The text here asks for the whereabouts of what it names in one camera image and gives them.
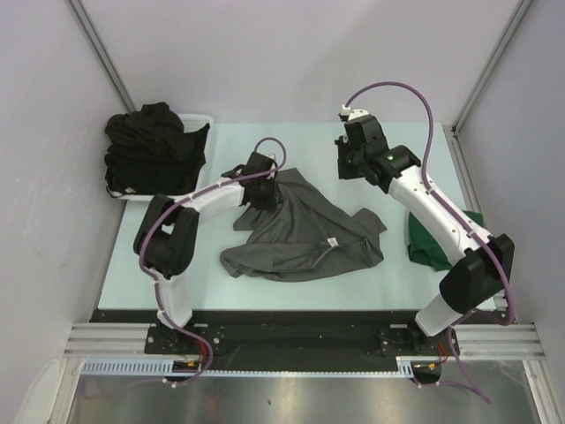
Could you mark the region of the grey t shirt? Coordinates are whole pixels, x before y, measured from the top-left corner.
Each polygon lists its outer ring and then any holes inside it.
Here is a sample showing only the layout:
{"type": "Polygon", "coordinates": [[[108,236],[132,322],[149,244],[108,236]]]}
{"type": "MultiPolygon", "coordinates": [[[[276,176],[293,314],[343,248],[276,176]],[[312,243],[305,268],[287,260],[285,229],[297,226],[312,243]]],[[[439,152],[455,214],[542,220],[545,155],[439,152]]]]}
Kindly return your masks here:
{"type": "Polygon", "coordinates": [[[384,261],[380,235],[387,230],[367,208],[349,215],[331,203],[297,169],[276,178],[278,203],[272,210],[249,207],[234,223],[248,231],[241,246],[224,250],[220,261],[233,277],[263,277],[270,281],[312,281],[384,261]]]}

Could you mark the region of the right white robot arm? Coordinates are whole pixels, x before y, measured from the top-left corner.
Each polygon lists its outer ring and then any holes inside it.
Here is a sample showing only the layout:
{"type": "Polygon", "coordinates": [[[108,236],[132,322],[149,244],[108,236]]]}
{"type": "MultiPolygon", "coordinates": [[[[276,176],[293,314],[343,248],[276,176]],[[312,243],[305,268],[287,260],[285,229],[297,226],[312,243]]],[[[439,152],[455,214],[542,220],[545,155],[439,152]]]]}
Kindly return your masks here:
{"type": "Polygon", "coordinates": [[[408,346],[417,354],[428,354],[438,345],[441,332],[508,288],[514,243],[505,234],[493,236],[444,198],[406,146],[388,146],[375,116],[346,108],[339,118],[344,125],[343,136],[335,142],[339,178],[363,178],[402,204],[429,231],[452,266],[438,294],[416,314],[416,327],[407,332],[408,346]]]}

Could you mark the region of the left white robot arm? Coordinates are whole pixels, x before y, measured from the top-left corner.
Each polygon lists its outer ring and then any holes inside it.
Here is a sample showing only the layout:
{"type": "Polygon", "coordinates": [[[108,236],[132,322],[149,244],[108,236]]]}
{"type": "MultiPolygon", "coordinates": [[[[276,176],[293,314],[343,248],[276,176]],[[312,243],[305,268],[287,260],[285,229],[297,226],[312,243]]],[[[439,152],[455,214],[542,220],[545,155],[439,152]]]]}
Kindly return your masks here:
{"type": "Polygon", "coordinates": [[[241,206],[275,206],[275,177],[281,166],[273,155],[253,151],[245,164],[224,172],[213,184],[180,196],[155,195],[149,202],[133,251],[139,267],[153,280],[157,318],[168,328],[164,342],[174,352],[195,342],[188,295],[177,279],[195,254],[199,226],[241,206]]]}

